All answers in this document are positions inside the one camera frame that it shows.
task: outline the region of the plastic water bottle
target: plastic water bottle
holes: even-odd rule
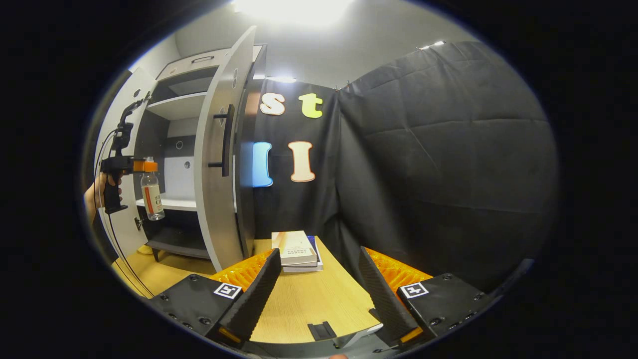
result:
[[[155,175],[155,171],[158,170],[158,165],[153,162],[153,157],[144,157],[144,174],[140,185],[142,186],[142,197],[144,197],[144,208],[146,208],[146,215],[149,220],[160,220],[166,215],[164,214],[164,208],[161,205],[160,195],[160,181]]]

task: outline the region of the book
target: book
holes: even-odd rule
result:
[[[271,236],[271,248],[279,248],[282,266],[317,262],[317,254],[304,231],[273,232]]]
[[[295,264],[291,266],[282,266],[284,273],[302,273],[310,271],[322,271],[323,262],[321,260],[321,253],[315,243],[315,236],[308,236],[308,241],[313,246],[313,249],[317,253],[317,262],[307,264]]]

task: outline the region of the wooden floor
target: wooden floor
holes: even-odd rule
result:
[[[308,324],[327,321],[340,337],[366,330],[379,322],[368,312],[374,305],[368,293],[346,272],[325,245],[317,237],[316,243],[324,263],[324,270],[313,273],[283,273],[279,275],[274,289],[263,308],[262,315],[250,338],[255,342],[301,343],[313,342]],[[254,254],[271,248],[270,240],[255,240]],[[152,254],[139,251],[127,258],[131,267],[148,287],[157,295],[182,280],[190,273],[210,276],[215,273],[208,260],[177,256],[164,251],[159,253],[159,262]],[[152,296],[131,275],[121,259],[112,265],[139,295]]]

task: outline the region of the black fabric backdrop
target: black fabric backdrop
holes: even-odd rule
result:
[[[259,114],[271,187],[255,189],[257,238],[321,236],[361,282],[359,245],[490,291],[534,257],[553,222],[558,159],[534,94],[482,43],[418,50],[336,92],[266,81],[286,112]],[[319,119],[298,96],[323,98]],[[292,141],[313,143],[316,179],[290,181]]]

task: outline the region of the black handle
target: black handle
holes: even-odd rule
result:
[[[231,103],[228,105],[228,111],[225,114],[213,115],[212,118],[225,118],[226,127],[224,127],[223,148],[221,150],[221,162],[209,162],[208,167],[221,167],[221,176],[227,177],[230,167],[230,135],[233,130],[233,116],[235,114],[235,106]]]
[[[119,170],[107,173],[107,183],[104,187],[104,212],[108,215],[128,208],[128,206],[121,205],[119,201],[119,186],[117,185],[117,182],[119,181],[119,173]],[[108,182],[109,175],[113,177],[113,181],[115,182],[114,186]]]
[[[191,61],[191,64],[194,64],[194,63],[195,63],[195,61],[198,61],[198,60],[201,60],[201,59],[208,59],[208,58],[210,58],[210,59],[212,60],[212,59],[214,59],[215,57],[214,57],[213,55],[210,55],[210,56],[204,56],[204,57],[198,57],[198,58],[196,58],[196,59],[192,60],[192,61]]]

